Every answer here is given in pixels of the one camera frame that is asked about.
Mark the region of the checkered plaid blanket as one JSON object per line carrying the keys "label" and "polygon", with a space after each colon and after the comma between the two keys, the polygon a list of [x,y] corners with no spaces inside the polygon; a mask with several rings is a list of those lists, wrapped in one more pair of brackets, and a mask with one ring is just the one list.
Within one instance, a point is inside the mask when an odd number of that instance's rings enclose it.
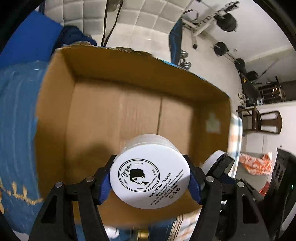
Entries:
{"label": "checkered plaid blanket", "polygon": [[[234,163],[229,171],[226,171],[229,177],[236,176],[239,163],[239,154],[242,146],[242,120],[236,114],[231,114],[230,133],[228,139],[227,154],[234,159]],[[201,209],[191,213],[178,216],[173,223],[171,232],[167,240],[189,240],[197,224]]]}

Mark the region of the white purifying cream jar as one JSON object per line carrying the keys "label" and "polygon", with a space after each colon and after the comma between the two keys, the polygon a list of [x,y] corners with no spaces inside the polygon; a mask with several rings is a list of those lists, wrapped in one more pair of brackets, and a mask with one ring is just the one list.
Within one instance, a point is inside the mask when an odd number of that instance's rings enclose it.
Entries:
{"label": "white purifying cream jar", "polygon": [[180,151],[166,138],[144,134],[133,138],[110,168],[114,193],[140,209],[169,206],[185,193],[190,168]]}

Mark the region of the black-lid round jar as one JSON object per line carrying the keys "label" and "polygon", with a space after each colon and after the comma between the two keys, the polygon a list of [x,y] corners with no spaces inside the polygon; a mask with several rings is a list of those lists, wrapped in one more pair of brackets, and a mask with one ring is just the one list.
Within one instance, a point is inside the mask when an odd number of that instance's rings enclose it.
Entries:
{"label": "black-lid round jar", "polygon": [[202,171],[205,174],[208,174],[210,169],[216,164],[216,162],[223,156],[225,156],[226,153],[221,150],[215,151],[201,166]]}

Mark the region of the orange patterned cloth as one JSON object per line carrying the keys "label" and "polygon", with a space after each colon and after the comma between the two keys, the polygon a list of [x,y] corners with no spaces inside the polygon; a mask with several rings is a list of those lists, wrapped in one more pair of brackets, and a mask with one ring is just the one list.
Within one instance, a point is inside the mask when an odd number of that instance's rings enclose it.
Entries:
{"label": "orange patterned cloth", "polygon": [[239,162],[251,175],[269,175],[273,170],[272,158],[272,152],[264,154],[262,158],[253,157],[247,154],[240,154]]}

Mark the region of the blue weight bench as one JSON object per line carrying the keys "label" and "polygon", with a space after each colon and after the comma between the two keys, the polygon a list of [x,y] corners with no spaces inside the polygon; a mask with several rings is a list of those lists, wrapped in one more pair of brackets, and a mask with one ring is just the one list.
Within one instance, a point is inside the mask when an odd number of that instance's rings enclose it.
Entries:
{"label": "blue weight bench", "polygon": [[182,33],[183,33],[183,22],[179,19],[171,32],[169,33],[169,48],[171,54],[171,63],[178,65],[181,55],[181,44],[182,44]]}

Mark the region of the chrome dumbbell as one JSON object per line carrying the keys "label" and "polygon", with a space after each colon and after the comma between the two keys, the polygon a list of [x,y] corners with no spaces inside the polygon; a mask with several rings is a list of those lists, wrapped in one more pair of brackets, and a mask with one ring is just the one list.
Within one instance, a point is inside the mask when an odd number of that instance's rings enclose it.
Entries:
{"label": "chrome dumbbell", "polygon": [[188,57],[188,55],[189,54],[186,51],[181,50],[179,66],[186,70],[189,70],[192,66],[191,62],[186,61],[186,58]]}

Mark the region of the white barbell rack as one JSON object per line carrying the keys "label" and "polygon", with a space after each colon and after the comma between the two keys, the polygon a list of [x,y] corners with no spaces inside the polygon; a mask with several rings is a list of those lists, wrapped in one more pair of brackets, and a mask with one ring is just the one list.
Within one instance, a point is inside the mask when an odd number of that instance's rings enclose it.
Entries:
{"label": "white barbell rack", "polygon": [[[209,5],[207,5],[203,1],[198,1],[199,3],[202,3],[205,5],[208,9],[210,9],[213,13],[210,13],[210,15],[204,17],[203,19],[198,19],[198,12],[195,9],[188,9],[184,11],[184,13],[181,16],[182,24],[183,26],[190,31],[191,34],[191,40],[192,40],[192,47],[193,49],[197,49],[197,36],[204,32],[210,25],[213,23],[216,23],[217,26],[223,30],[224,32],[233,32],[236,31],[237,28],[237,21],[234,18],[233,15],[231,15],[229,12],[233,11],[238,8],[238,4],[240,4],[239,1],[231,1],[227,3],[223,8],[219,10],[215,10]],[[187,20],[185,15],[195,11],[196,18],[193,20]]]}

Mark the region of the dark wooden chair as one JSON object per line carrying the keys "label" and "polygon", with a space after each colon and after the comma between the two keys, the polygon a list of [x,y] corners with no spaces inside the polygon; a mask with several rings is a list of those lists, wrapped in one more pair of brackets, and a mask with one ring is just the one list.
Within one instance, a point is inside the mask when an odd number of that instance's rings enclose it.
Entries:
{"label": "dark wooden chair", "polygon": [[251,127],[243,128],[243,133],[268,133],[279,135],[283,126],[282,117],[279,111],[261,113],[256,106],[244,108],[240,106],[236,112],[241,120],[251,118]]}

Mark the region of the brown cardboard box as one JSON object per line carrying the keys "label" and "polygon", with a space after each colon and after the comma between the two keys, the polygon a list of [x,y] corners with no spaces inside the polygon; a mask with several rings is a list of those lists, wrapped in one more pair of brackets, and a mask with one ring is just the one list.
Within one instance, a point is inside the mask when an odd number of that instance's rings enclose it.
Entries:
{"label": "brown cardboard box", "polygon": [[37,105],[38,188],[75,184],[132,138],[170,140],[195,166],[226,151],[229,96],[191,72],[124,48],[75,44],[54,52]]}

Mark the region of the floor barbell with plates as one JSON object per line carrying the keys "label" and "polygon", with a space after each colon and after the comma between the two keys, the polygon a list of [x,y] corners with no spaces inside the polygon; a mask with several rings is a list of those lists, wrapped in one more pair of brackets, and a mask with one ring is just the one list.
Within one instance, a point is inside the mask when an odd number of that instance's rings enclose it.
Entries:
{"label": "floor barbell with plates", "polygon": [[213,50],[217,56],[224,56],[228,60],[232,61],[236,67],[237,70],[242,70],[245,68],[245,62],[241,58],[235,58],[230,52],[228,47],[224,42],[217,42]]}

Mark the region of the blue mat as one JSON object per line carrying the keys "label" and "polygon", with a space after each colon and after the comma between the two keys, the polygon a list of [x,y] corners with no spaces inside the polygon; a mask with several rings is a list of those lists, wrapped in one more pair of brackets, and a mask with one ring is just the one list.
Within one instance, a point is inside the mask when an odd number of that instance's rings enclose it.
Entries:
{"label": "blue mat", "polygon": [[49,62],[62,25],[32,11],[20,24],[1,53],[1,68],[32,61]]}

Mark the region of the blue striped bedspread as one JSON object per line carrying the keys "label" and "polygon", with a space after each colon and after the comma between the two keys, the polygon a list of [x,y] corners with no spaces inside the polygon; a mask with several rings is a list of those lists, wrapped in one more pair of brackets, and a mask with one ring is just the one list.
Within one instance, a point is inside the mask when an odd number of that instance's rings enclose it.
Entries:
{"label": "blue striped bedspread", "polygon": [[43,204],[34,138],[36,103],[47,67],[34,61],[1,69],[1,210],[13,230],[26,234]]}

